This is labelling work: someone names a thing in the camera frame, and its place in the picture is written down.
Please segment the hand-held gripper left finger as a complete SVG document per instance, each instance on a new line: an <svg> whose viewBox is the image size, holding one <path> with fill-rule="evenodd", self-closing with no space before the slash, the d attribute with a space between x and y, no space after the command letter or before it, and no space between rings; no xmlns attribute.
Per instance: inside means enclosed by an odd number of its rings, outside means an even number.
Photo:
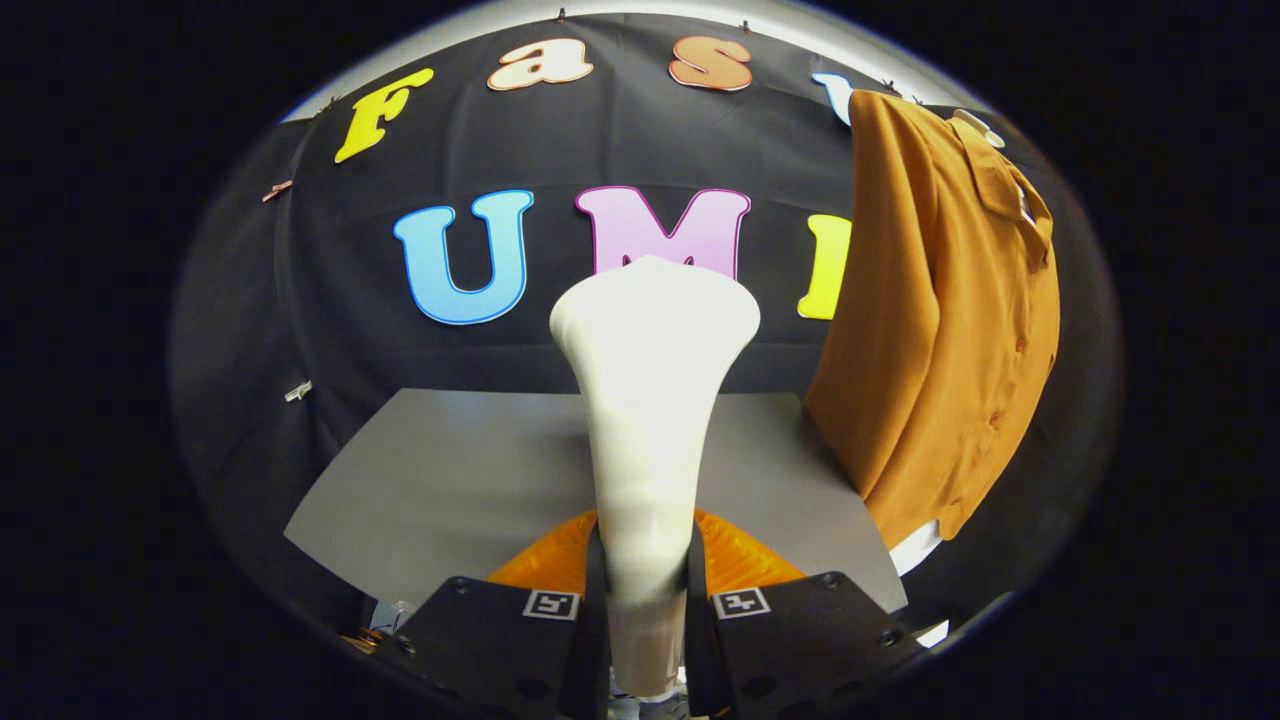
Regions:
<svg viewBox="0 0 1280 720"><path fill-rule="evenodd" d="M375 665L431 719L603 719L611 652L596 514L521 552L495 582L445 579Z"/></svg>

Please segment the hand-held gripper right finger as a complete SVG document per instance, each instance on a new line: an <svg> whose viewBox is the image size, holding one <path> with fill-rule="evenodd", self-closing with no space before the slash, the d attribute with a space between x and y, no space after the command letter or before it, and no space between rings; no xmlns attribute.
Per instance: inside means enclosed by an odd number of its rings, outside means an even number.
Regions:
<svg viewBox="0 0 1280 720"><path fill-rule="evenodd" d="M691 714L858 719L925 647L841 571L805 577L730 521L694 516L685 565Z"/></svg>

